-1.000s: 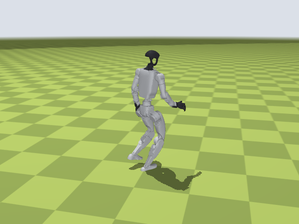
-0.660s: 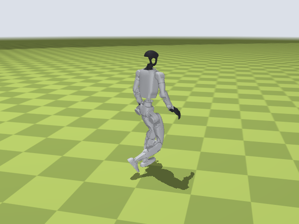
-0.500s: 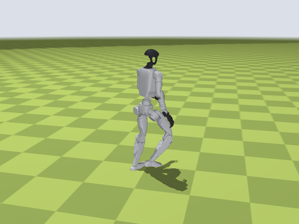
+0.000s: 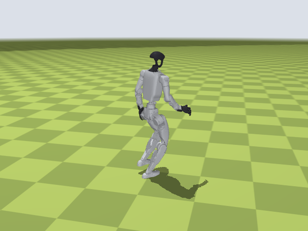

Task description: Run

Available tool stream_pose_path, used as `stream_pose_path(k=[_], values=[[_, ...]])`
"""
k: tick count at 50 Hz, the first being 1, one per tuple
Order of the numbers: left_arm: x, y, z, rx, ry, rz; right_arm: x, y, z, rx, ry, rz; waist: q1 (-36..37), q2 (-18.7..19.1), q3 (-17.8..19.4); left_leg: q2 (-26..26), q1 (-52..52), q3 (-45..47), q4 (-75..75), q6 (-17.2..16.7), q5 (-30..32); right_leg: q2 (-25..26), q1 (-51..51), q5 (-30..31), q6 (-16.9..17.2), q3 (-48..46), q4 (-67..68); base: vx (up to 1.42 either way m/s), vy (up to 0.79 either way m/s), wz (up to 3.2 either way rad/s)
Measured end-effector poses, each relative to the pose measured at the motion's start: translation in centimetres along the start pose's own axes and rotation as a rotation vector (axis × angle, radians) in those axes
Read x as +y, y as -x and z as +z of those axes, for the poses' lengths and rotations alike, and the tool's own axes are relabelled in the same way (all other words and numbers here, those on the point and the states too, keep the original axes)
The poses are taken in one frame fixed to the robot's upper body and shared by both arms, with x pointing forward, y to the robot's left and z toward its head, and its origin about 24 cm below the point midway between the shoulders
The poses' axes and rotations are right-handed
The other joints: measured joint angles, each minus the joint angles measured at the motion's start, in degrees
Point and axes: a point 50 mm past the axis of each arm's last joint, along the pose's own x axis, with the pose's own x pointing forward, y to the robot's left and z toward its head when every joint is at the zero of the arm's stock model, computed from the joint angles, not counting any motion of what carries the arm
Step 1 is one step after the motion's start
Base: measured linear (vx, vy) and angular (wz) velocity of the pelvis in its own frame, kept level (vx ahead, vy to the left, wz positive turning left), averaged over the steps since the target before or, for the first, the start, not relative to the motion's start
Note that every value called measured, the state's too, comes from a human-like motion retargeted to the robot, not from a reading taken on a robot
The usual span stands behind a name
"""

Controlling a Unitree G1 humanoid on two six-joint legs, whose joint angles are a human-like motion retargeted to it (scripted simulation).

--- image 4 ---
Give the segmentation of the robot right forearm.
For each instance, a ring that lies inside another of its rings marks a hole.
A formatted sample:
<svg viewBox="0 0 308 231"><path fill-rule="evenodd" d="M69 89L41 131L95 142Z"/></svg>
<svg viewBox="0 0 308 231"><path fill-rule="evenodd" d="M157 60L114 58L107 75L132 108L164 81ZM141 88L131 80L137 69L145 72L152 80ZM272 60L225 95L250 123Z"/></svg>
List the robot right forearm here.
<svg viewBox="0 0 308 231"><path fill-rule="evenodd" d="M176 110L176 111L181 110L181 106L176 103L176 101L174 100L172 95L169 96L169 99L170 99L169 105L172 106L174 108L174 110Z"/></svg>

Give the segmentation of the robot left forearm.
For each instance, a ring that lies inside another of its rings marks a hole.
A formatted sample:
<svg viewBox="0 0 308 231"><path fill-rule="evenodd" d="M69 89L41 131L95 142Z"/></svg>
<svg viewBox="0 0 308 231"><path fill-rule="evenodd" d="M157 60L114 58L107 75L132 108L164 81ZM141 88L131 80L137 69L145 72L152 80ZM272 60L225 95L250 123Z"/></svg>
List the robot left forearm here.
<svg viewBox="0 0 308 231"><path fill-rule="evenodd" d="M137 106L141 108L143 108L143 104L142 104L142 94L138 94L135 92L135 97L136 97L136 104Z"/></svg>

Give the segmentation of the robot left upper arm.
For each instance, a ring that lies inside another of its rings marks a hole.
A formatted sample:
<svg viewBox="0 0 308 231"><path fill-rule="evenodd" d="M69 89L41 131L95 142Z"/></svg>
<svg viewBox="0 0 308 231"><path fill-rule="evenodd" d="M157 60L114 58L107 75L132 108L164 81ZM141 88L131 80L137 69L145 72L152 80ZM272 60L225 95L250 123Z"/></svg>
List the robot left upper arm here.
<svg viewBox="0 0 308 231"><path fill-rule="evenodd" d="M139 80L138 80L138 82L137 82L137 85L136 85L136 88L135 88L135 91L136 91L136 93L138 93L138 94L142 94L142 85L143 85L143 76L144 76L144 72L145 72L146 70L141 70L141 72L140 72L140 77L139 77Z"/></svg>

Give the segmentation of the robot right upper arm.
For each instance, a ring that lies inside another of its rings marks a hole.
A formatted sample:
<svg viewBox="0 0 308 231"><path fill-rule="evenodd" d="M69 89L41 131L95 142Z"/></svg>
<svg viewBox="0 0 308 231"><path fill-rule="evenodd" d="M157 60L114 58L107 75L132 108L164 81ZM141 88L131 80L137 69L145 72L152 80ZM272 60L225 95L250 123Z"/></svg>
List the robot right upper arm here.
<svg viewBox="0 0 308 231"><path fill-rule="evenodd" d="M159 82L162 84L163 93L164 93L164 101L170 102L170 87L169 87L169 77L163 74L159 74Z"/></svg>

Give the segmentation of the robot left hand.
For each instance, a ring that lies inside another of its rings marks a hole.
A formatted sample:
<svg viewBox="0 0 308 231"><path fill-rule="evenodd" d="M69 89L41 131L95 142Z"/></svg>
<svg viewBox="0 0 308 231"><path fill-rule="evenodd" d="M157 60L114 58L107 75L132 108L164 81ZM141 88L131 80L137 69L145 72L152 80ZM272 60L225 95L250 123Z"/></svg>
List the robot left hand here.
<svg viewBox="0 0 308 231"><path fill-rule="evenodd" d="M144 110L144 107L140 109L140 107L138 106L138 109L139 109L139 116L140 116L140 114L141 114L142 111ZM140 116L140 119L143 120L143 119L141 118L141 116Z"/></svg>

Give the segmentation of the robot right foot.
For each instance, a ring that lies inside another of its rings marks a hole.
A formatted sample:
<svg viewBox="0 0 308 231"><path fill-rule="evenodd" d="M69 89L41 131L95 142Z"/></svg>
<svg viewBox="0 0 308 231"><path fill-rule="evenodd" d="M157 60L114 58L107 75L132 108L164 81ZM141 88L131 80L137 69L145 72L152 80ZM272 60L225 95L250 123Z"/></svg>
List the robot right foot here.
<svg viewBox="0 0 308 231"><path fill-rule="evenodd" d="M150 178L150 177L155 177L159 174L160 174L159 170L152 171L149 175L147 174L147 172L145 172L145 173L143 173L142 178L146 179L146 178Z"/></svg>

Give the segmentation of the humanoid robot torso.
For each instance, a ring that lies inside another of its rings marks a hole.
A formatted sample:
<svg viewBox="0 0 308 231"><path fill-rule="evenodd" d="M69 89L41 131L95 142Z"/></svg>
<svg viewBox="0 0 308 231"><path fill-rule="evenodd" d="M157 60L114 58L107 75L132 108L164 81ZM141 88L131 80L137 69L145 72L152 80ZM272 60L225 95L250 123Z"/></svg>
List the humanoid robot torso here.
<svg viewBox="0 0 308 231"><path fill-rule="evenodd" d="M161 70L158 72L150 72L147 69L143 76L143 98L148 100L147 106L144 107L143 115L148 120L153 120L152 116L154 113L158 114L158 109L155 107L156 102L159 101L162 95L162 84L159 82L159 74L163 74Z"/></svg>

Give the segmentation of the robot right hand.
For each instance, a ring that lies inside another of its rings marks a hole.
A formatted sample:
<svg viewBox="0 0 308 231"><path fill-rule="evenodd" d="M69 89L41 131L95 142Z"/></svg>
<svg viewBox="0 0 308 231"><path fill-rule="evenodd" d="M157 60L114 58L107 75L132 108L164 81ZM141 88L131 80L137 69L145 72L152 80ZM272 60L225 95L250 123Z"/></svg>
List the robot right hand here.
<svg viewBox="0 0 308 231"><path fill-rule="evenodd" d="M189 114L189 116L191 115L191 108L190 107L188 107L187 105L185 105L185 106L181 106L181 110L177 110L177 111L179 111L179 112L185 112L185 113L188 113Z"/></svg>

